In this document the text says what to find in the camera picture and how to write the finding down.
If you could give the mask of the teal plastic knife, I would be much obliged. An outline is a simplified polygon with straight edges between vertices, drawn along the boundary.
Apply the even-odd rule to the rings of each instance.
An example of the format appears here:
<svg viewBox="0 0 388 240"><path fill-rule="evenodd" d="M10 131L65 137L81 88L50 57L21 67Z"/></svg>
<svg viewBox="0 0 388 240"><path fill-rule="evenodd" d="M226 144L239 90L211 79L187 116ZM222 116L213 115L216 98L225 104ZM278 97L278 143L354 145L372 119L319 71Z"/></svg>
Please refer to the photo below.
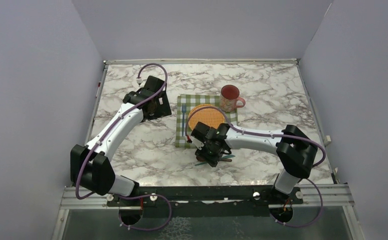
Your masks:
<svg viewBox="0 0 388 240"><path fill-rule="evenodd" d="M231 155L224 155L221 159L224 159L224 158L230 158L230 159L233 159L235 157L235 155L231 154ZM204 164L207 164L207 162L201 158L200 156L197 156L196 159L199 161L199 163L197 163L195 166L200 166L200 165L204 165Z"/></svg>

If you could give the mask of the blue handled utensil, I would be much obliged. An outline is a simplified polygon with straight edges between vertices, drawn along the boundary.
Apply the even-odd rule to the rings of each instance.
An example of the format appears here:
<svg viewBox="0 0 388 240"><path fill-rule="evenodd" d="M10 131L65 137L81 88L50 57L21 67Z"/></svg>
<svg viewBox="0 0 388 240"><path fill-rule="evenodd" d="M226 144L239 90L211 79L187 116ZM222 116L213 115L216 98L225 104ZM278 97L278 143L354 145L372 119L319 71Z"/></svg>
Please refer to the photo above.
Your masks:
<svg viewBox="0 0 388 240"><path fill-rule="evenodd" d="M183 103L181 105L181 113L182 113L182 136L185 136L185 114L186 114L187 108L186 104Z"/></svg>

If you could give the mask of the green white checkered cloth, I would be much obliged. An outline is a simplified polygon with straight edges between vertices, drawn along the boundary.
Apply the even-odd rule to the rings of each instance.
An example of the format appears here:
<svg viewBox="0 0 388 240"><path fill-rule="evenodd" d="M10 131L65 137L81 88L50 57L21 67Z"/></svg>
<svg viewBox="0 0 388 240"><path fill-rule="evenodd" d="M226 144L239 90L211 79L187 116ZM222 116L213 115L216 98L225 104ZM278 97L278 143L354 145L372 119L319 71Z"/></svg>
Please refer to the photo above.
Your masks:
<svg viewBox="0 0 388 240"><path fill-rule="evenodd" d="M185 139L185 124L183 121L182 105L185 104L185 120L187 120L190 111L198 105L212 105L219 107L220 96L219 95L194 95L194 94L182 94L177 96L176 106L176 138L175 146L177 148L195 148L195 145L188 144Z"/></svg>

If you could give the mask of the orange woven plate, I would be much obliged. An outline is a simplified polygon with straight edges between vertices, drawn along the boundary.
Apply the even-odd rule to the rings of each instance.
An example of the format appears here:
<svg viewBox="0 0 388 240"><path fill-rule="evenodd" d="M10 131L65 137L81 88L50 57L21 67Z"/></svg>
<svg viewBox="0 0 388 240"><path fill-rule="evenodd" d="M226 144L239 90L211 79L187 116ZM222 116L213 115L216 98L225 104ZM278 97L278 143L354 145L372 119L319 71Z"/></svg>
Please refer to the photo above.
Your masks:
<svg viewBox="0 0 388 240"><path fill-rule="evenodd" d="M193 130L198 122L204 123L209 127L213 127L217 129L220 124L225 123L225 117L224 114L222 114L219 110L214 108L205 108L201 109L203 107L210 107L210 104L200 104L196 107L194 107L190 112L188 117L190 117L188 121L188 126L190 130Z"/></svg>

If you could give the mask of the pink ceramic mug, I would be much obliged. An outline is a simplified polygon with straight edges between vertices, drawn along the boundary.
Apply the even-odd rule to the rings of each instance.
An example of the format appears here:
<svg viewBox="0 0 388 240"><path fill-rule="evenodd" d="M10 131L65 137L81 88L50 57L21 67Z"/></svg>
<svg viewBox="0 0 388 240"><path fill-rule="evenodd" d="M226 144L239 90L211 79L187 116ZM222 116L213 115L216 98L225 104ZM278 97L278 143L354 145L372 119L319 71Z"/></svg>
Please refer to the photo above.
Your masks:
<svg viewBox="0 0 388 240"><path fill-rule="evenodd" d="M224 112L232 112L246 105L245 99L240 97L240 90L234 85L225 85L220 91L219 107Z"/></svg>

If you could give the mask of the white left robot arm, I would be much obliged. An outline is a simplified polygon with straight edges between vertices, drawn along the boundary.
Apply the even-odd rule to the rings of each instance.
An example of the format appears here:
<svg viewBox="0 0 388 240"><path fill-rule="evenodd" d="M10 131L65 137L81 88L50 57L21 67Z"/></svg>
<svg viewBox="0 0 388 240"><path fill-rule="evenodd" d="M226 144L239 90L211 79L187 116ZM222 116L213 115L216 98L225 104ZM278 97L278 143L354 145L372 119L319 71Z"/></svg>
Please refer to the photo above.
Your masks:
<svg viewBox="0 0 388 240"><path fill-rule="evenodd" d="M106 127L85 145L75 145L70 152L70 177L74 184L104 196L118 194L126 205L138 201L137 182L116 175L111 160L117 148L132 131L146 120L171 115L165 82L148 76L144 86L123 98L118 112Z"/></svg>

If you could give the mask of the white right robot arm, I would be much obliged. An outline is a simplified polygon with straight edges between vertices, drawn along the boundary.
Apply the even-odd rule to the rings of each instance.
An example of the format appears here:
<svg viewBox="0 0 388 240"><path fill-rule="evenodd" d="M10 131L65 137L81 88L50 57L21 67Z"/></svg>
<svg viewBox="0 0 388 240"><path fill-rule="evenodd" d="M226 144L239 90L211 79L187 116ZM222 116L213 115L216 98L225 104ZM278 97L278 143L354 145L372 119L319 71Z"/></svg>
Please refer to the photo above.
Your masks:
<svg viewBox="0 0 388 240"><path fill-rule="evenodd" d="M278 204L290 198L300 180L309 178L318 151L318 144L294 125L263 131L228 123L213 128L198 122L186 140L197 148L195 155L211 167L232 150L249 149L278 156L283 170L270 190L271 199Z"/></svg>

